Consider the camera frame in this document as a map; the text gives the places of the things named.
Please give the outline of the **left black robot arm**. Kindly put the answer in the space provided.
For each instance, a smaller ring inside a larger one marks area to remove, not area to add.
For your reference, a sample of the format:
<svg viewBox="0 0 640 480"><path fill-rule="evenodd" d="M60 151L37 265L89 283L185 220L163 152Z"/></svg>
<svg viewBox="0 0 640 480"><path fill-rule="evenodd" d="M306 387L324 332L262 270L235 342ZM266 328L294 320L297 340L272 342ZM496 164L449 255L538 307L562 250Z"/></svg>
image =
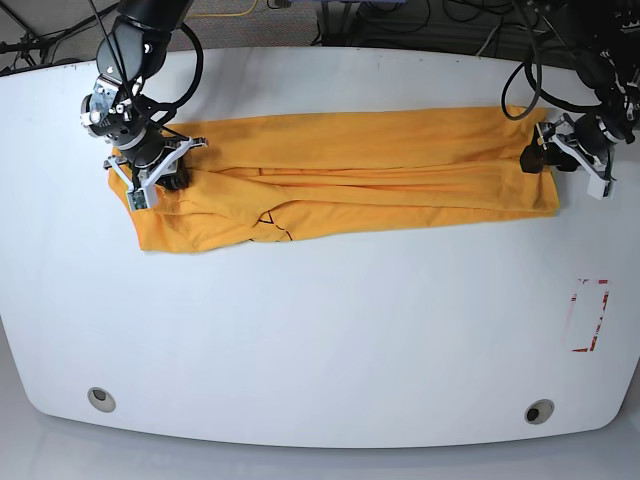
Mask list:
<svg viewBox="0 0 640 480"><path fill-rule="evenodd" d="M537 174L547 167L589 173L602 197L615 182L615 146L631 144L639 131L639 3L637 1L518 1L547 24L533 38L524 71L536 99L563 111L555 121L534 127L521 157L521 169ZM577 105L542 87L542 55L563 49L580 81L598 103Z"/></svg>

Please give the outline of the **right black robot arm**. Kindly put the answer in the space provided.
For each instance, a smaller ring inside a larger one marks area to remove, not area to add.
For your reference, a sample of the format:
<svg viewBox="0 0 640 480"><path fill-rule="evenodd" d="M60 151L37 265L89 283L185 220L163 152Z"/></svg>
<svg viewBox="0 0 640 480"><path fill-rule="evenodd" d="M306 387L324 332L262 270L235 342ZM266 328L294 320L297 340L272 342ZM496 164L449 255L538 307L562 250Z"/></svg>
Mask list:
<svg viewBox="0 0 640 480"><path fill-rule="evenodd" d="M121 1L110 31L104 30L96 54L99 76L83 99L81 123L89 134L107 140L118 151L116 163L128 167L138 190L154 176L169 190L189 184L185 161L161 169L161 162L188 140L167 126L177 110L195 94L204 70L204 51L193 30L184 23L190 1ZM186 92L173 102L146 97L142 88L163 67L174 31L191 41L196 64Z"/></svg>

